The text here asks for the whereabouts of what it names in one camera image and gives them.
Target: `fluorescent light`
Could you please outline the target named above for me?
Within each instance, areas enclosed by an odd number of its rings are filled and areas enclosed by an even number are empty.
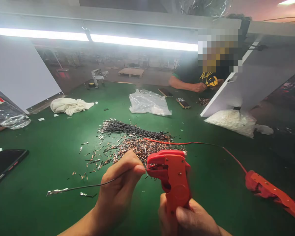
[[[46,39],[64,39],[76,41],[88,41],[84,33],[72,32],[58,32],[58,31],[45,31],[45,30],[32,30],[32,29],[8,29],[0,28],[0,35],[26,37],[26,38],[46,38]],[[110,35],[91,34],[94,42],[98,43],[111,43],[129,46],[139,46],[148,48],[159,49],[173,49],[182,51],[198,51],[198,44],[178,43],[170,41],[159,41],[151,39],[128,38]]]
[[[178,43],[170,41],[159,41],[151,39],[140,39],[140,38],[127,38],[110,35],[91,34],[91,38],[94,42],[98,43],[111,43],[121,44],[129,46],[139,46],[148,48],[159,48],[159,49],[174,49],[183,51],[198,51],[197,44]]]
[[[291,5],[295,3],[295,0],[286,0],[284,2],[279,3],[278,5]]]
[[[46,39],[64,39],[76,41],[88,41],[84,33],[72,32],[58,32],[58,31],[45,31],[45,30],[32,30],[32,29],[7,29],[0,28],[0,35],[26,37],[26,38],[46,38]]]

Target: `red wire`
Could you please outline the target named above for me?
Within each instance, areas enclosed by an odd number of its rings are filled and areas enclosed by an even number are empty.
[[[212,146],[216,146],[219,148],[223,148],[229,155],[231,155],[235,161],[237,161],[237,163],[240,165],[240,167],[243,169],[243,171],[245,172],[245,174],[247,174],[247,170],[245,169],[245,167],[237,160],[237,158],[231,154],[225,147],[222,146],[218,146],[216,144],[209,144],[209,143],[199,143],[199,142],[188,142],[188,143],[171,143],[171,142],[164,142],[164,141],[158,141],[158,140],[154,140],[154,139],[149,139],[149,138],[143,138],[145,140],[148,141],[152,141],[152,142],[157,142],[157,143],[162,143],[162,144],[170,144],[170,145],[187,145],[187,144],[191,144],[191,143],[196,143],[196,144],[207,144],[207,145],[212,145]]]

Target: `hand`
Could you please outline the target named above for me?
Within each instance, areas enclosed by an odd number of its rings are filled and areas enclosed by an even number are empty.
[[[171,235],[171,225],[166,215],[166,194],[161,195],[158,215],[160,218],[162,236]],[[201,236],[226,236],[230,235],[223,228],[219,227],[212,216],[210,216],[202,206],[195,200],[190,199],[189,208],[191,210],[178,207],[176,217],[179,224],[178,235],[201,235]]]
[[[210,88],[212,89],[212,90],[215,90],[215,91],[217,91],[217,90],[219,90],[219,88],[222,86],[222,84],[224,83],[224,80],[223,79],[218,79],[217,80],[217,86],[210,86]]]
[[[129,209],[133,190],[145,173],[142,162],[132,150],[107,169],[101,183],[115,179],[124,172],[126,173],[121,177],[100,188],[96,205],[92,210],[97,224],[96,235],[107,233],[112,226],[122,221]]]
[[[201,93],[204,90],[207,89],[207,86],[204,83],[197,83],[197,84],[191,84],[191,91],[197,92],[197,93]]]

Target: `red plastic tool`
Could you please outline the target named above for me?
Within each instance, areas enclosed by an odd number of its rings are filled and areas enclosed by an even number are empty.
[[[188,207],[191,198],[187,173],[190,165],[185,154],[179,150],[162,150],[147,158],[147,173],[162,181],[162,188],[167,198],[167,217],[173,226],[172,235],[177,234],[178,223],[176,208]]]
[[[274,198],[276,203],[281,204],[288,213],[295,217],[295,201],[285,192],[275,187],[253,170],[248,171],[245,179],[246,187],[250,191],[255,192],[255,195],[263,198]]]

